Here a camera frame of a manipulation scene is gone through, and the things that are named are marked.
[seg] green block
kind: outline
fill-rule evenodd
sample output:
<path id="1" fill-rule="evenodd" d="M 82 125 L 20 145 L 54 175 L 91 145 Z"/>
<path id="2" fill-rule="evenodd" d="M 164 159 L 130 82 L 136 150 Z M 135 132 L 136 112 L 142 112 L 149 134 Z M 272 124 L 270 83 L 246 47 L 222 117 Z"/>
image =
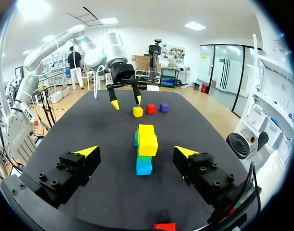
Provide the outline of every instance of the green block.
<path id="1" fill-rule="evenodd" d="M 137 159 L 138 160 L 151 160 L 152 156 L 150 155 L 139 155 L 139 145 L 137 147 Z"/>

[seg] black shirt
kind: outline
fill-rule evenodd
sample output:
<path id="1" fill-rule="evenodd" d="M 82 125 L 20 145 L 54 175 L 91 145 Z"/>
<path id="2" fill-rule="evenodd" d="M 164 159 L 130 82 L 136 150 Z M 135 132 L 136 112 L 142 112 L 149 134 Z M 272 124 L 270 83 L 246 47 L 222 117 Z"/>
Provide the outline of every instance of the black shirt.
<path id="1" fill-rule="evenodd" d="M 80 60 L 81 60 L 81 56 L 80 56 L 80 53 L 78 52 L 74 52 L 75 53 L 75 65 L 76 67 L 80 67 Z M 68 63 L 70 64 L 70 69 L 74 69 L 75 66 L 74 66 L 74 62 L 73 62 L 73 53 L 70 53 L 69 56 L 68 56 Z"/>

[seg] ceiling light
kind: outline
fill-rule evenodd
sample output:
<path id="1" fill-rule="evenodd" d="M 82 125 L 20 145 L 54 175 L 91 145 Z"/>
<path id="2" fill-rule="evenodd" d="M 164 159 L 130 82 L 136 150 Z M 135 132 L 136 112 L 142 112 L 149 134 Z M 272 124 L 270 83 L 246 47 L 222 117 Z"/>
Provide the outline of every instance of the ceiling light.
<path id="1" fill-rule="evenodd" d="M 44 42 L 49 42 L 49 41 L 53 40 L 54 38 L 55 38 L 54 35 L 49 35 L 49 36 L 46 36 L 46 37 L 43 39 L 43 41 L 44 41 Z"/>
<path id="2" fill-rule="evenodd" d="M 104 18 L 104 19 L 100 19 L 100 22 L 104 25 L 117 24 L 118 20 L 117 20 L 117 18 Z"/>
<path id="3" fill-rule="evenodd" d="M 41 20 L 52 9 L 44 0 L 19 0 L 17 8 L 27 20 Z"/>
<path id="4" fill-rule="evenodd" d="M 188 27 L 188 28 L 190 28 L 190 29 L 192 29 L 192 30 L 197 30 L 197 31 L 199 31 L 199 30 L 203 30 L 203 29 L 206 28 L 206 27 L 204 27 L 203 25 L 201 25 L 201 24 L 199 24 L 199 23 L 196 23 L 196 22 L 190 22 L 190 23 L 188 23 L 188 24 L 185 24 L 185 27 Z"/>
<path id="5" fill-rule="evenodd" d="M 32 50 L 28 50 L 28 51 L 24 51 L 22 54 L 29 54 L 31 52 L 32 52 Z"/>

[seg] toy block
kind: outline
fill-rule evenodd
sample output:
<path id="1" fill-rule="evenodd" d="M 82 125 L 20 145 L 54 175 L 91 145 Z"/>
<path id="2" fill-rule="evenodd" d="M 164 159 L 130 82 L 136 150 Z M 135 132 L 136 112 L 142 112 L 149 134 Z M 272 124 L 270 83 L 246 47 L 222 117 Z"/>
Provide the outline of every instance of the toy block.
<path id="1" fill-rule="evenodd" d="M 175 223 L 154 224 L 153 228 L 156 229 L 156 230 L 175 231 L 176 230 L 176 224 Z"/>
<path id="2" fill-rule="evenodd" d="M 147 104 L 147 113 L 148 114 L 154 114 L 157 110 L 156 106 L 153 104 Z"/>
<path id="3" fill-rule="evenodd" d="M 169 106 L 166 103 L 161 103 L 160 105 L 160 111 L 161 112 L 168 112 Z"/>
<path id="4" fill-rule="evenodd" d="M 143 116 L 143 109 L 141 107 L 134 107 L 133 108 L 133 115 L 135 118 Z"/>
<path id="5" fill-rule="evenodd" d="M 150 175 L 152 165 L 150 160 L 136 160 L 136 175 L 145 176 Z"/>
<path id="6" fill-rule="evenodd" d="M 139 136 L 139 155 L 155 156 L 158 150 L 158 140 L 156 135 L 141 134 Z"/>
<path id="7" fill-rule="evenodd" d="M 135 132 L 135 136 L 134 136 L 134 146 L 137 147 L 138 146 L 138 132 Z"/>
<path id="8" fill-rule="evenodd" d="M 138 160 L 149 160 L 151 161 L 152 156 L 151 155 L 139 155 L 139 146 L 137 147 L 137 159 Z"/>
<path id="9" fill-rule="evenodd" d="M 153 128 L 153 125 L 150 124 L 140 124 L 138 125 L 138 144 L 139 144 L 139 137 L 142 133 L 145 134 L 155 134 L 155 130 Z"/>

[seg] yellow block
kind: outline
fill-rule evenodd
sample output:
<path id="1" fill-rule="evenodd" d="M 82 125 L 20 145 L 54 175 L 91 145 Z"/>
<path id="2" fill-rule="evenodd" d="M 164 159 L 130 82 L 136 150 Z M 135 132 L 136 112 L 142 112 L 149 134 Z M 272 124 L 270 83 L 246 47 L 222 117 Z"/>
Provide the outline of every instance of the yellow block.
<path id="1" fill-rule="evenodd" d="M 139 143 L 139 139 L 140 139 L 140 134 L 155 134 L 155 130 L 153 128 L 153 125 L 150 124 L 140 124 L 138 125 L 138 139 L 137 142 Z"/>
<path id="2" fill-rule="evenodd" d="M 142 133 L 140 136 L 139 155 L 155 156 L 158 150 L 157 136 Z"/>
<path id="3" fill-rule="evenodd" d="M 182 154 L 186 156 L 186 158 L 189 158 L 189 155 L 200 154 L 200 153 L 198 153 L 196 151 L 193 151 L 193 150 L 190 150 L 190 149 L 186 149 L 186 148 L 183 148 L 183 147 L 179 147 L 179 146 L 175 146 L 175 148 L 178 148 L 179 151 L 181 151 Z"/>
<path id="4" fill-rule="evenodd" d="M 133 108 L 133 115 L 135 118 L 143 116 L 143 109 L 141 107 L 134 107 Z"/>
<path id="5" fill-rule="evenodd" d="M 80 150 L 80 151 L 77 151 L 75 153 L 79 153 L 81 155 L 84 155 L 84 156 L 88 156 L 94 149 L 96 149 L 98 146 L 94 146 L 94 147 L 91 147 L 91 148 L 86 148 L 86 149 L 83 149 L 83 150 Z"/>

